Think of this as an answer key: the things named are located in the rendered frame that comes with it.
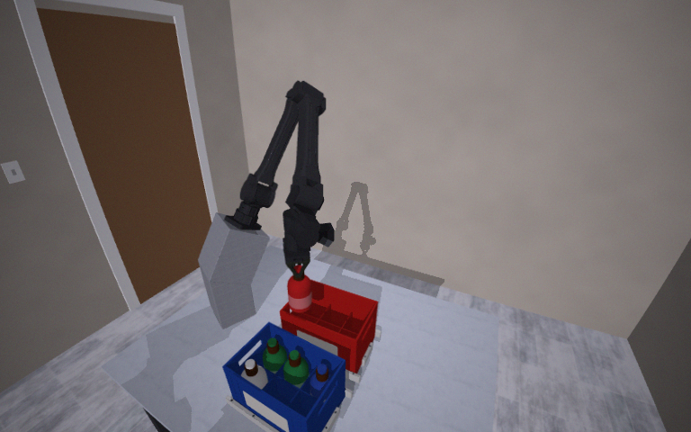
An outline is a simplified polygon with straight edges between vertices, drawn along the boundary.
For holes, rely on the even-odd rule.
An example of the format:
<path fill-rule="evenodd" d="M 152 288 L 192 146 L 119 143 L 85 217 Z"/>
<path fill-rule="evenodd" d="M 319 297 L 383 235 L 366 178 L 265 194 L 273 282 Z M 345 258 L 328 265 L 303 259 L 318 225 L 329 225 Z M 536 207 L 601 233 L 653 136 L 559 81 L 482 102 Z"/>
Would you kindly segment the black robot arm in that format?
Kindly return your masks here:
<path fill-rule="evenodd" d="M 296 167 L 291 191 L 285 201 L 290 209 L 283 212 L 283 226 L 284 231 L 291 233 L 298 243 L 297 251 L 300 253 L 310 251 L 317 242 L 329 247 L 335 240 L 331 222 L 319 224 L 315 216 L 324 202 L 319 173 L 319 116 L 326 110 L 326 98 L 318 89 L 299 80 L 285 97 L 283 116 L 264 159 L 242 185 L 240 200 L 243 202 L 234 216 L 226 215 L 224 220 L 240 230 L 261 229 L 257 214 L 261 208 L 269 208 L 274 202 L 278 187 L 274 176 L 299 122 Z"/>

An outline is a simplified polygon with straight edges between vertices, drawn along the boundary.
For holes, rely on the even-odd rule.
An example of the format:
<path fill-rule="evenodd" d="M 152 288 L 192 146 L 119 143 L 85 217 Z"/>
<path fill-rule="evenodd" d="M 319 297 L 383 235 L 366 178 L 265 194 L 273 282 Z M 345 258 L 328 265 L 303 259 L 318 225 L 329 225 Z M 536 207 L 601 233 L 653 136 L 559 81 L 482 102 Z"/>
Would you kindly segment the blue plastic crate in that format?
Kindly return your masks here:
<path fill-rule="evenodd" d="M 290 352 L 297 350 L 307 361 L 310 376 L 300 388 L 284 380 L 285 363 L 277 373 L 264 368 L 263 352 L 269 338 L 278 340 L 285 348 L 288 359 Z M 241 376 L 248 359 L 241 366 L 238 363 L 260 340 L 262 345 L 248 359 L 254 359 L 266 371 L 269 382 L 262 390 Z M 310 377 L 320 364 L 325 364 L 333 376 L 317 399 L 310 395 Z M 322 432 L 345 397 L 346 360 L 271 322 L 255 334 L 222 368 L 233 400 L 280 432 Z M 336 385 L 329 394 L 334 384 Z"/>

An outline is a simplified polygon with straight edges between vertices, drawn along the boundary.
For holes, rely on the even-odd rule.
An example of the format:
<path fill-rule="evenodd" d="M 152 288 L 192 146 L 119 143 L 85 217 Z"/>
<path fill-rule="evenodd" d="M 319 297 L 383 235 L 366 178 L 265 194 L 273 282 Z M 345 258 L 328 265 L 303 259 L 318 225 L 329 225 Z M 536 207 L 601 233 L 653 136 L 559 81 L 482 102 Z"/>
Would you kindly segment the white bottle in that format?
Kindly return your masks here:
<path fill-rule="evenodd" d="M 253 359 L 248 359 L 244 367 L 241 376 L 262 390 L 268 383 L 265 369 Z"/>

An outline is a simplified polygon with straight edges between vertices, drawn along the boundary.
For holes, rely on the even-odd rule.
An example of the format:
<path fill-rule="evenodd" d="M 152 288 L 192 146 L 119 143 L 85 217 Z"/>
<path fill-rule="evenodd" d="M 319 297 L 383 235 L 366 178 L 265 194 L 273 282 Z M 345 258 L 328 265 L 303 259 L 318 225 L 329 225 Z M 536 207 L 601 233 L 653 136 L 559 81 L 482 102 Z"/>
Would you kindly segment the green bottle with pale green label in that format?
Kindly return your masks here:
<path fill-rule="evenodd" d="M 292 350 L 283 367 L 284 380 L 300 388 L 307 380 L 309 366 L 297 350 Z"/>
<path fill-rule="evenodd" d="M 276 374 L 288 359 L 286 350 L 283 346 L 279 345 L 278 340 L 274 337 L 270 338 L 266 345 L 267 348 L 263 352 L 264 368 Z"/>

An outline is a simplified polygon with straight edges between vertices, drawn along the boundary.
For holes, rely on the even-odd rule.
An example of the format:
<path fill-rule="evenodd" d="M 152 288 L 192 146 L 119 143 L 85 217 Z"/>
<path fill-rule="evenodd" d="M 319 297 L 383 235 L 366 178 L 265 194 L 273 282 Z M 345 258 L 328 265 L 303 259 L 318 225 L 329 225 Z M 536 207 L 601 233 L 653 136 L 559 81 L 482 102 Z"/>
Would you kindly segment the red plastic crate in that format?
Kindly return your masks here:
<path fill-rule="evenodd" d="M 375 337 L 378 302 L 310 281 L 310 309 L 290 314 L 287 302 L 280 310 L 282 329 L 345 359 L 345 369 L 357 374 Z"/>

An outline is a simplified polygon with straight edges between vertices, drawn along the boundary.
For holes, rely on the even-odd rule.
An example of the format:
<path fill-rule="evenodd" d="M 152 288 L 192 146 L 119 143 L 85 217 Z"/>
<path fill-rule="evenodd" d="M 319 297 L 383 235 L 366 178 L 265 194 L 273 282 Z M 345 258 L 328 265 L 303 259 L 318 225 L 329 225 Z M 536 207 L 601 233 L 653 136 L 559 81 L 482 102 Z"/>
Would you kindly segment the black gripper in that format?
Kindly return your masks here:
<path fill-rule="evenodd" d="M 284 238 L 285 238 L 285 241 L 284 241 Z M 292 273 L 294 274 L 294 276 L 296 278 L 301 278 L 306 267 L 310 263 L 310 252 L 306 251 L 306 252 L 298 253 L 297 242 L 294 240 L 294 238 L 292 237 L 292 235 L 290 233 L 285 232 L 284 238 L 283 238 L 283 250 L 285 253 L 284 257 L 286 257 L 285 264 L 289 267 L 289 269 L 292 271 Z M 294 258 L 296 258 L 296 259 L 294 259 Z M 303 260 L 303 259 L 305 259 L 305 260 Z M 298 264 L 300 266 L 302 264 L 301 270 L 298 274 L 294 269 L 295 264 Z"/>

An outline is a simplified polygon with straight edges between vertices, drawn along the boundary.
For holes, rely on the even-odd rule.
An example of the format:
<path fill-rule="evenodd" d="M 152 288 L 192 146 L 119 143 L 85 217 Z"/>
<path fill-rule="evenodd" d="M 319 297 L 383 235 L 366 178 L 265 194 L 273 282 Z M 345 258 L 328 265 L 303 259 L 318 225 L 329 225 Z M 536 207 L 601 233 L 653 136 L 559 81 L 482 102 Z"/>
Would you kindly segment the red bottle with pink label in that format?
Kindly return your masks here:
<path fill-rule="evenodd" d="M 302 265 L 294 267 L 297 274 Z M 301 278 L 291 276 L 287 283 L 289 307 L 292 311 L 302 313 L 308 311 L 312 305 L 311 281 L 303 273 Z"/>

